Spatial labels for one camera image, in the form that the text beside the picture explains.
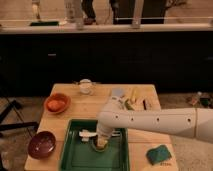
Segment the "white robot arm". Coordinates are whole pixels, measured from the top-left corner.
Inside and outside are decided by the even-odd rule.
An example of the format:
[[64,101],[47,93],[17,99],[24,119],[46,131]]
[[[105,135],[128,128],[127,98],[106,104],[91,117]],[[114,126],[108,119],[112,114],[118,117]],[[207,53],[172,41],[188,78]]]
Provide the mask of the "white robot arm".
[[111,96],[97,115],[96,132],[110,139],[116,128],[127,128],[195,138],[213,143],[213,109],[177,108],[124,110],[119,97]]

